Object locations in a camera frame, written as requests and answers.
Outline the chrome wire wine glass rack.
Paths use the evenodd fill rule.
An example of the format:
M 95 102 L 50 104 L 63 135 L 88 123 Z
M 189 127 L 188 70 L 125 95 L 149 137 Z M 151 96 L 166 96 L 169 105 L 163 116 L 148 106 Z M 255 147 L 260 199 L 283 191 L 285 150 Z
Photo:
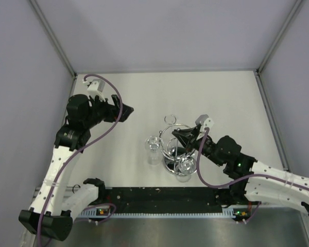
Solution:
M 178 165 L 179 160 L 184 156 L 195 157 L 194 152 L 186 152 L 182 144 L 177 138 L 172 135 L 174 129 L 189 129 L 190 126 L 186 124 L 177 123 L 175 115 L 166 115 L 164 122 L 167 125 L 163 130 L 159 131 L 159 139 L 161 141 L 161 152 L 164 156 L 165 169 L 176 178 L 175 168 Z

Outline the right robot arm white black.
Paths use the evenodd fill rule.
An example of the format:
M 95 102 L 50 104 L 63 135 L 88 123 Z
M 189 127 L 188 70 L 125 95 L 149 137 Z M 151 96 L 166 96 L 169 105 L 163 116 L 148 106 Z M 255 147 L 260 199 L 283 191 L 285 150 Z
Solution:
M 204 132 L 200 131 L 200 126 L 175 129 L 172 134 L 186 150 L 197 150 L 197 166 L 200 165 L 200 157 L 204 156 L 215 165 L 223 166 L 223 173 L 231 178 L 229 183 L 212 185 L 199 173 L 199 179 L 207 187 L 227 187 L 231 200 L 236 204 L 276 204 L 309 216 L 309 177 L 273 168 L 243 154 L 241 146 L 228 135 L 214 142 L 209 136 L 209 128 L 205 128 Z

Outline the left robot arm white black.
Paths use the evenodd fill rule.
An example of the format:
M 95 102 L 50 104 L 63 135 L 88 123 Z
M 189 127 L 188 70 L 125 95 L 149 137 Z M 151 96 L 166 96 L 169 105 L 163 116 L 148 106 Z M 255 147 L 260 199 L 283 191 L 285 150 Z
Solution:
M 64 241 L 83 210 L 105 201 L 105 184 L 98 178 L 85 179 L 72 196 L 67 199 L 64 196 L 72 171 L 88 146 L 90 129 L 101 122 L 124 122 L 134 111 L 121 103 L 117 95 L 111 97 L 113 104 L 106 99 L 101 101 L 99 96 L 77 94 L 69 98 L 65 123 L 56 134 L 42 186 L 29 209 L 19 214 L 23 226 L 39 238 Z

